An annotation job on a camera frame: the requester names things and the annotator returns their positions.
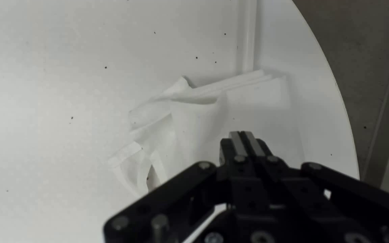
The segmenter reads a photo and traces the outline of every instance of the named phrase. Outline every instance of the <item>round white table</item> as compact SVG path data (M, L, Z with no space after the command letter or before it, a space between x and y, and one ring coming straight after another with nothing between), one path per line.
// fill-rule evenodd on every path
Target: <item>round white table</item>
M238 0L0 0L0 241L96 243L127 204L107 159L180 75L237 74ZM291 0L260 0L256 66L284 73L304 160L358 177L337 81Z

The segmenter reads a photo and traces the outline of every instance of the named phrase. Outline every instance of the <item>white cloth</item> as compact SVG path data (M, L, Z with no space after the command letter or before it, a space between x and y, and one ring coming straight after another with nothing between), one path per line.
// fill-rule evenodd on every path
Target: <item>white cloth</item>
M110 164L135 197L148 193L152 167L162 183L198 160L218 164L221 139L230 131L253 131L288 162L299 160L303 151L287 78L264 71L200 87L191 87L180 78L133 109L130 124L134 141Z

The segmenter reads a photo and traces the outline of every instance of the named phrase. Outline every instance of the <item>white table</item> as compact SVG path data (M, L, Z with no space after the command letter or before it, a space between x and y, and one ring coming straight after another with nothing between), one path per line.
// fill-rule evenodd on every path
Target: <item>white table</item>
M94 243L125 191L127 112L180 75L237 74L238 0L0 0L0 241ZM358 175L335 78L291 0L261 0L256 64L291 77L306 160Z

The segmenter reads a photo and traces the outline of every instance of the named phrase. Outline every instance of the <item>crumpled white cloth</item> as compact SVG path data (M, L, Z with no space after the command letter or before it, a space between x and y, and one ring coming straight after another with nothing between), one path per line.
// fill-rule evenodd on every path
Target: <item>crumpled white cloth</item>
M221 140L230 131L253 131L288 162L300 159L303 152L287 78L261 70L200 87L180 78L134 108L129 118L133 143L110 164L133 197L198 160L219 164Z

